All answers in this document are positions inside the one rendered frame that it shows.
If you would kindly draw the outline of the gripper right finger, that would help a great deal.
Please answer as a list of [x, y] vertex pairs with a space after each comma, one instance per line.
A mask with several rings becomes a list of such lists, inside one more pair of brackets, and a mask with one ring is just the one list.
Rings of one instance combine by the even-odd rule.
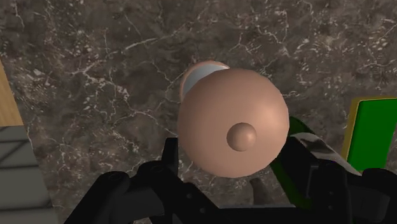
[[310, 224], [397, 224], [397, 174], [389, 170], [356, 175], [288, 137], [278, 155], [278, 180]]

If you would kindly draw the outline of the green box with yellow edge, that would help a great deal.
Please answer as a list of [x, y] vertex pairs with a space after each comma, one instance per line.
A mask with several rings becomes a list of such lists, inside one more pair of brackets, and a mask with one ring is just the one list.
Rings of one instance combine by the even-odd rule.
[[357, 171], [384, 168], [397, 125], [397, 97], [357, 97], [351, 102], [342, 157]]

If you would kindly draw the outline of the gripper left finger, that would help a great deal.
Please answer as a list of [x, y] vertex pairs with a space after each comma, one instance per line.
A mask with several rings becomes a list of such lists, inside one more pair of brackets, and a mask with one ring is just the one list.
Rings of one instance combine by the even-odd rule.
[[178, 177], [178, 139], [165, 140], [160, 160], [145, 162], [135, 176], [101, 174], [64, 224], [217, 224], [218, 208], [195, 185]]

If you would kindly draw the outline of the tan round jar with knob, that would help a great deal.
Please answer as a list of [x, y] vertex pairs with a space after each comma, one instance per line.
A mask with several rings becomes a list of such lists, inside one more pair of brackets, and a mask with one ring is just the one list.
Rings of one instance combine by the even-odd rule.
[[247, 69], [206, 61], [185, 72], [178, 139], [189, 159], [219, 177], [240, 178], [268, 166], [289, 130], [279, 89]]

